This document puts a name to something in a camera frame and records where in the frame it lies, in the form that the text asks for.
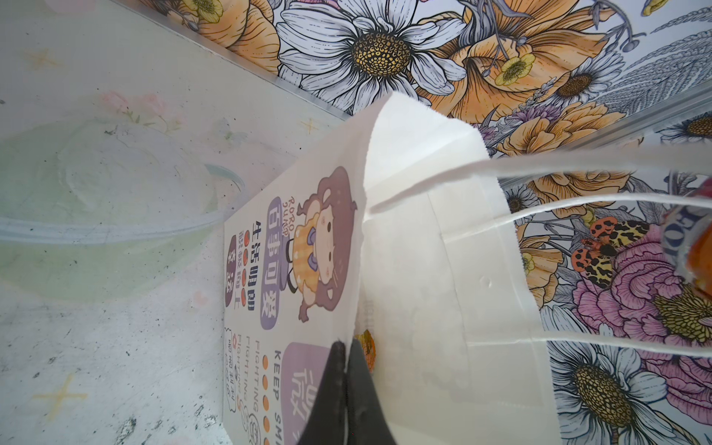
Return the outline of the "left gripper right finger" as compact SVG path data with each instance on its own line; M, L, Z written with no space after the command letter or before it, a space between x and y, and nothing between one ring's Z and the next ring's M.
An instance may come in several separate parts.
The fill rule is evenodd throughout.
M382 411L363 347L352 341L346 368L348 445L396 445Z

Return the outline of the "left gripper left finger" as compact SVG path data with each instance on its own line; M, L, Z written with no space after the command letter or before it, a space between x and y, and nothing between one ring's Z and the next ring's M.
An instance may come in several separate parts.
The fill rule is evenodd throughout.
M346 345L330 349L313 409L298 445L342 445L346 434Z

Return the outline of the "orange snack packet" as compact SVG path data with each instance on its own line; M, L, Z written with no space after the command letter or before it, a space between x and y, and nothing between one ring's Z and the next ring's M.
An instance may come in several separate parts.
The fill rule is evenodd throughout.
M376 367L376 341L369 329L355 337L362 346L365 361L370 374L374 373Z

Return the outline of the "white paper bag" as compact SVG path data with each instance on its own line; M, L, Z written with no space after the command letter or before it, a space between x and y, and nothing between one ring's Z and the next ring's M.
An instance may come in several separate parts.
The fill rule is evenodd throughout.
M379 100L224 225L224 428L298 444L369 329L397 444L708 444L711 150Z

